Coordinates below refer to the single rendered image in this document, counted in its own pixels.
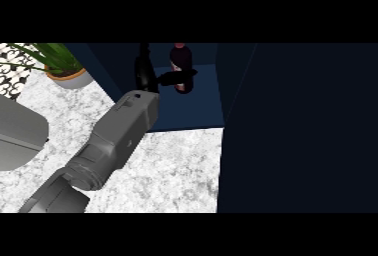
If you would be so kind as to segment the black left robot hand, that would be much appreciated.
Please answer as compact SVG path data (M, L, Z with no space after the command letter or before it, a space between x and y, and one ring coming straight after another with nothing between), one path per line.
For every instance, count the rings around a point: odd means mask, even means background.
M179 83L183 83L188 78L194 78L198 74L198 71L192 69L188 71L170 71L163 75L155 75L155 70L152 62L149 59L149 44L141 44L139 56L135 61L135 77L138 89L149 92L160 92L158 86L173 86Z

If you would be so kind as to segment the dark wine bottle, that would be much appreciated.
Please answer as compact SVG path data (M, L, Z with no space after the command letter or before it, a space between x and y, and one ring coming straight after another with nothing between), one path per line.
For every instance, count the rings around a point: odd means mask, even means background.
M173 71L188 71L192 69L192 52L183 43L176 43L170 52L170 62ZM188 94L194 88L194 78L188 78L183 83L175 85L180 94Z

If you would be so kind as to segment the dark blue cabinet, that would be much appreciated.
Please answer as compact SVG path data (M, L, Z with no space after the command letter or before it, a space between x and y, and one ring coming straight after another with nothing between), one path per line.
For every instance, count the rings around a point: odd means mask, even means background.
M247 74L253 43L191 43L194 90L179 93L160 88L160 115L155 132L222 128ZM138 43L70 43L73 55L113 100L138 88L135 60Z

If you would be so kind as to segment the dark blue cabinet door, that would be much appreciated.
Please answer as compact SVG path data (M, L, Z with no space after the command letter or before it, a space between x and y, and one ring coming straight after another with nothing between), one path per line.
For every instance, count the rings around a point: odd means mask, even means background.
M378 212L378 44L259 44L223 131L222 213Z

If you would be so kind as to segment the green potted plant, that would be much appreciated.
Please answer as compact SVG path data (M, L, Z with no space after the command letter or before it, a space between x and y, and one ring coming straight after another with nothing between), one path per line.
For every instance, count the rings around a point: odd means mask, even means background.
M82 89L95 81L62 43L28 43L25 46L20 43L8 43L6 46L42 63L43 67L39 68L34 64L14 63L11 61L0 62L0 65L42 71L64 89Z

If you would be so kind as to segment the black white patterned panel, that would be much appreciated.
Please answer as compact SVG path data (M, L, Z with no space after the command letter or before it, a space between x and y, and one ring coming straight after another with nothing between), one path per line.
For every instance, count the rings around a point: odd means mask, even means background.
M31 74L27 65L36 65L33 57L8 43L0 43L0 95L11 100L18 99L24 90Z

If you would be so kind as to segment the grey rounded appliance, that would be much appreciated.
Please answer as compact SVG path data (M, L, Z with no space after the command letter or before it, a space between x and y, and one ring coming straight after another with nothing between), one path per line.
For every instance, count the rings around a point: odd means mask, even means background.
M48 138L46 118L0 95L0 171L12 171L31 161Z

